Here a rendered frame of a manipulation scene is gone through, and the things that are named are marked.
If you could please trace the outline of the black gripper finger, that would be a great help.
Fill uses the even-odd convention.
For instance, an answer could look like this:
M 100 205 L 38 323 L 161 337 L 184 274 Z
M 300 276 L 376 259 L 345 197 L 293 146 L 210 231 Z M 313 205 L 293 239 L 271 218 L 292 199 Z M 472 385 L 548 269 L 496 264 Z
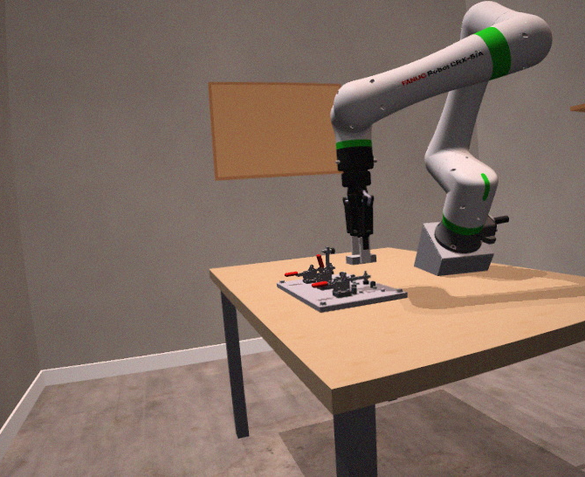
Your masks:
M 354 201 L 354 210 L 357 214 L 358 228 L 359 228 L 359 247 L 360 247 L 360 262 L 371 262 L 370 257 L 370 241 L 369 236 L 373 234 L 373 203 L 374 196 L 370 196 L 366 191 L 363 191 L 362 207 L 358 207 L 356 194 L 352 194 Z
M 358 221 L 357 221 L 357 214 L 352 208 L 352 195 L 348 194 L 347 197 L 342 198 L 344 203 L 345 209 L 345 217 L 346 217 L 346 225 L 347 225 L 347 233 L 350 233 L 351 237 L 351 252 L 352 255 L 360 254 L 360 247 L 359 247 L 359 228 L 358 228 Z

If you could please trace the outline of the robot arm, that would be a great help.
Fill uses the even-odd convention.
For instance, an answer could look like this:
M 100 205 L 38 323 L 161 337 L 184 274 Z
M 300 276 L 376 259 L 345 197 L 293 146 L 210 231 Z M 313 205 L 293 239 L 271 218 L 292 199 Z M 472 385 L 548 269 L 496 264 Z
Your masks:
M 443 219 L 434 236 L 439 245 L 456 253 L 476 252 L 482 242 L 494 244 L 497 224 L 509 222 L 509 217 L 488 215 L 499 179 L 469 152 L 478 111 L 488 80 L 539 64 L 552 41 L 550 28 L 540 17 L 491 1 L 473 5 L 464 16 L 457 43 L 340 88 L 330 114 L 338 171 L 374 168 L 371 124 L 449 92 L 424 158 L 426 169 L 446 192 Z

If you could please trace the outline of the toggle clamp with red handle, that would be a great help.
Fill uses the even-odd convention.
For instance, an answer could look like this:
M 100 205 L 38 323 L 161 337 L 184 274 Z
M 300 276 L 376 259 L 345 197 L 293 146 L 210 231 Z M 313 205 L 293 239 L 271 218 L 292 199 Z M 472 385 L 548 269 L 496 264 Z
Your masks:
M 312 270 L 313 269 L 313 270 Z M 334 270 L 335 266 L 332 265 L 332 263 L 330 263 L 330 270 L 332 271 L 332 274 L 334 274 Z M 316 283 L 317 277 L 316 277 L 316 273 L 319 271 L 318 268 L 314 268 L 313 265 L 310 265 L 310 267 L 308 268 L 307 271 L 303 271 L 303 273 L 298 273 L 298 272 L 291 272 L 291 273 L 285 273 L 286 277 L 290 277 L 290 276 L 298 276 L 301 277 L 303 276 L 303 282 L 306 284 L 310 284 L 310 283 Z
M 347 279 L 347 275 L 345 273 L 342 273 L 339 280 L 333 280 L 332 283 L 327 283 L 326 281 L 313 283 L 312 287 L 314 287 L 314 288 L 316 288 L 316 287 L 326 287 L 326 288 L 332 287 L 333 288 L 333 290 L 332 290 L 333 296 L 335 296 L 337 298 L 344 298 L 344 297 L 352 296 L 352 291 L 350 290 L 350 281 L 351 280 L 364 280 L 363 285 L 368 285 L 369 284 L 368 278 L 371 278 L 371 275 L 369 275 L 367 273 L 367 271 L 364 271 L 362 276 L 350 277 L 349 279 Z
M 326 246 L 326 249 L 322 250 L 322 252 L 326 254 L 326 266 L 330 266 L 329 253 L 334 254 L 335 253 L 334 248 L 330 248 L 329 249 L 329 246 Z M 319 272 L 316 273 L 316 277 L 317 277 L 316 283 L 322 282 L 322 281 L 326 281 L 327 283 L 332 283 L 332 271 L 331 270 L 327 270 L 327 269 L 325 269 L 323 271 L 324 264 L 323 264 L 323 261 L 322 261 L 322 257 L 319 254 L 317 254 L 316 257 L 317 257 L 317 260 L 318 260 L 318 263 L 319 263 L 319 266 L 320 266 L 320 267 L 318 267 Z M 332 287 L 330 287 L 330 288 L 317 287 L 317 288 L 319 290 L 333 289 Z

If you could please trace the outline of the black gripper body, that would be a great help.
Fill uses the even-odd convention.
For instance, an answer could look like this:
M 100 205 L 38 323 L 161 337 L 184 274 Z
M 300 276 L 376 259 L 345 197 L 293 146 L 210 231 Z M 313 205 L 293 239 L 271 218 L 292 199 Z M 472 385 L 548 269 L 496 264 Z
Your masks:
M 363 191 L 368 193 L 367 185 L 371 184 L 369 171 L 354 171 L 341 174 L 343 187 L 348 187 L 348 194 L 356 194 L 358 207 L 362 207 Z

